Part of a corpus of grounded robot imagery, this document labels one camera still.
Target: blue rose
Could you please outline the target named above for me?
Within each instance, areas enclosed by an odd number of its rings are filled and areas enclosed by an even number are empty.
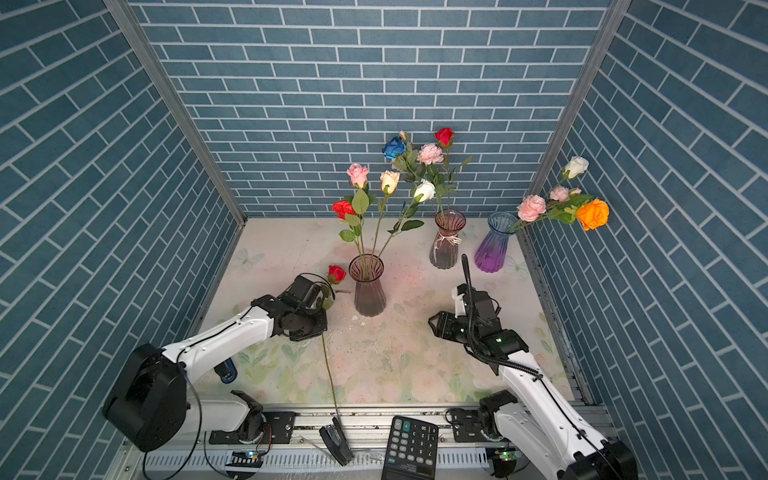
[[[395,160],[395,157],[406,151],[406,144],[402,142],[400,136],[393,137],[387,145],[382,148],[382,153],[390,160]]]

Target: glass vase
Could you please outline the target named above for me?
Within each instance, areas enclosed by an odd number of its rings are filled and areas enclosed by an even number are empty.
[[[478,251],[475,252],[475,265],[488,273],[498,272],[504,266],[507,257],[507,243],[514,233],[508,231],[515,225],[518,218],[507,212],[497,212],[488,218],[491,231],[485,236]]]
[[[464,214],[452,208],[440,210],[435,215],[437,235],[429,248],[429,261],[438,268],[451,268],[458,260],[458,245],[462,242],[458,232],[467,224]]]
[[[363,316],[379,315],[386,307],[381,276],[384,263],[376,255],[358,255],[349,263],[349,275],[355,280],[355,310]]]

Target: rose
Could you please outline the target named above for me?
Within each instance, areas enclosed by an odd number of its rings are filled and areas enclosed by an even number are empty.
[[[387,145],[384,145],[384,148],[382,148],[382,153],[390,160],[395,160],[395,157],[404,151],[406,151],[406,145],[402,142],[402,138],[400,136],[392,137],[392,140],[387,142]]]
[[[547,202],[538,195],[528,195],[518,207],[518,217],[525,222],[535,221],[547,211]]]
[[[453,145],[453,130],[450,128],[441,128],[436,134],[438,145],[441,147],[450,147]]]
[[[584,157],[573,157],[568,165],[563,168],[563,177],[567,179],[576,178],[587,171],[589,162]]]
[[[368,169],[359,164],[352,164],[346,171],[349,181],[358,188],[363,188],[368,181]]]
[[[400,181],[400,174],[395,172],[386,171],[381,176],[382,192],[391,195],[397,190],[397,183]]]
[[[342,220],[346,220],[347,214],[356,215],[355,209],[352,208],[352,204],[346,200],[341,200],[340,202],[334,203],[331,207],[331,210],[336,212],[336,215],[338,215]]]
[[[328,267],[328,281],[333,285],[338,285],[344,280],[346,272],[338,265],[331,265]]]
[[[442,149],[436,144],[427,144],[419,151],[419,157],[416,159],[424,165],[439,164],[442,162]]]
[[[431,200],[435,196],[435,185],[429,180],[422,178],[421,184],[413,191],[413,198],[416,198],[419,195],[422,196],[419,199],[419,203]]]
[[[568,189],[565,187],[555,187],[549,192],[549,198],[558,202],[565,202],[571,195],[568,193]]]
[[[608,222],[609,213],[608,205],[604,201],[592,200],[576,210],[576,217],[586,232],[605,225]]]

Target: red rose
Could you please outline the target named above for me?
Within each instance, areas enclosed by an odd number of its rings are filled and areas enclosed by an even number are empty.
[[[336,215],[338,215],[342,220],[346,219],[345,216],[347,214],[355,214],[355,209],[352,208],[352,204],[346,200],[341,200],[340,202],[334,203],[331,209],[336,212]]]
[[[338,285],[341,283],[345,276],[346,272],[342,267],[338,265],[331,265],[328,267],[328,281],[333,285]]]
[[[450,147],[453,144],[453,130],[450,128],[441,128],[439,132],[435,134],[437,143],[441,147]]]

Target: twine bow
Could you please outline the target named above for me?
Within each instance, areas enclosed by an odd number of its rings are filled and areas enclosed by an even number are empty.
[[[459,245],[462,242],[462,239],[458,238],[456,235],[448,235],[447,237],[444,237],[442,233],[439,233],[437,240],[435,240],[435,251],[437,251],[438,245],[442,243],[443,240],[447,240],[454,245]]]

